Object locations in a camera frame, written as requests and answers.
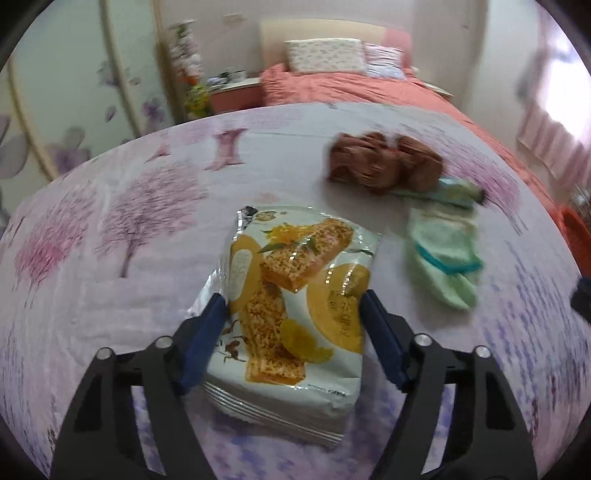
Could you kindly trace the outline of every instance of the table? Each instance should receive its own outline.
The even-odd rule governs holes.
[[[476,207],[486,266],[472,312],[445,307],[408,275],[406,223],[421,203],[325,180],[336,134],[376,129],[424,141],[448,173],[486,189],[489,202]],[[480,139],[443,114],[369,103],[284,105],[178,125],[100,155],[16,209],[0,242],[0,413],[42,470],[95,352],[140,350],[175,331],[216,268],[236,211],[274,203],[312,205],[382,233],[370,287],[415,332],[448,348],[491,348],[538,470],[547,470],[591,401],[591,329],[569,308],[574,260],[539,201]],[[446,389],[427,469],[441,458],[452,398]],[[333,450],[227,417],[198,388],[185,402],[219,478],[365,480],[404,396],[367,344],[361,394]]]

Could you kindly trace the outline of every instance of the green towel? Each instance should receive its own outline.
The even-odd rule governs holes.
[[[476,253],[478,230],[472,214],[460,209],[412,209],[408,230],[410,264],[418,267],[428,289],[457,309],[474,307],[483,263]]]

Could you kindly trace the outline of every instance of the curtain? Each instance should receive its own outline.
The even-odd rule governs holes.
[[[591,76],[565,33],[540,9],[541,62],[518,139],[565,188],[591,187]]]

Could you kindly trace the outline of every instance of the teal trim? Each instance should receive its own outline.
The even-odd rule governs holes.
[[[418,254],[423,257],[427,262],[433,265],[435,268],[441,270],[446,275],[455,275],[458,273],[470,273],[480,270],[482,268],[482,262],[474,262],[465,265],[446,265],[441,260],[438,260],[434,256],[432,256],[424,247],[422,247],[418,242],[416,243],[417,252]]]

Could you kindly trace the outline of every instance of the orange basket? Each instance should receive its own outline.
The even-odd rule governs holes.
[[[583,219],[566,205],[559,207],[551,216],[566,240],[581,273],[585,277],[591,277],[591,233]]]

